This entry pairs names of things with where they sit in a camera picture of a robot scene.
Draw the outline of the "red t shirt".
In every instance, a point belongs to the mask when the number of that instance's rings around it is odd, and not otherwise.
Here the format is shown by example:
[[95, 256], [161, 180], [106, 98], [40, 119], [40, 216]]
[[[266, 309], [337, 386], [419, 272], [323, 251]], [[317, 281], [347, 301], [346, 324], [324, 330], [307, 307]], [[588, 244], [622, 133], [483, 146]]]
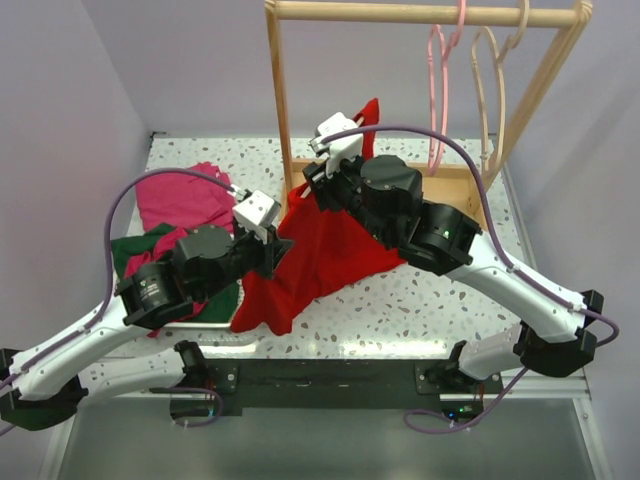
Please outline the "red t shirt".
[[346, 212], [320, 211], [304, 185], [288, 193], [287, 206], [278, 233], [294, 246], [273, 278], [244, 277], [244, 300], [231, 321], [234, 333], [266, 324], [276, 335], [288, 334], [312, 301], [404, 263]]

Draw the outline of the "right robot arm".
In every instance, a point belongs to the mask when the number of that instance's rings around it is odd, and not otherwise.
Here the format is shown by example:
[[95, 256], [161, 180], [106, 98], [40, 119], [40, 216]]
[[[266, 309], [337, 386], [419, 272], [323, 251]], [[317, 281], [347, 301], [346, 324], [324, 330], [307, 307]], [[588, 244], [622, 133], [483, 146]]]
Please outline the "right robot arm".
[[333, 173], [311, 163], [303, 175], [320, 210], [346, 212], [409, 265], [461, 282], [518, 318], [501, 333], [456, 343], [448, 359], [428, 370], [430, 380], [466, 393], [504, 370], [563, 378], [594, 360], [597, 338], [587, 328], [587, 310], [600, 311], [602, 296], [567, 290], [501, 257], [473, 218], [424, 199], [421, 173], [399, 157], [343, 160]]

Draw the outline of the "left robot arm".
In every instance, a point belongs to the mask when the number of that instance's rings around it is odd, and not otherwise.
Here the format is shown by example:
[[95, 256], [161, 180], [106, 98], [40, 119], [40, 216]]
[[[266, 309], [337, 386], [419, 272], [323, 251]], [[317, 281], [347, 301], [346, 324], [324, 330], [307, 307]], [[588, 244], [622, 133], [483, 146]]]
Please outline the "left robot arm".
[[7, 429], [39, 431], [80, 408], [136, 390], [207, 394], [200, 346], [183, 340], [166, 350], [109, 361], [122, 345], [190, 315], [249, 273], [270, 278], [293, 247], [269, 227], [264, 238], [238, 228], [195, 230], [159, 260], [121, 280], [97, 309], [26, 351], [1, 352], [1, 419]]

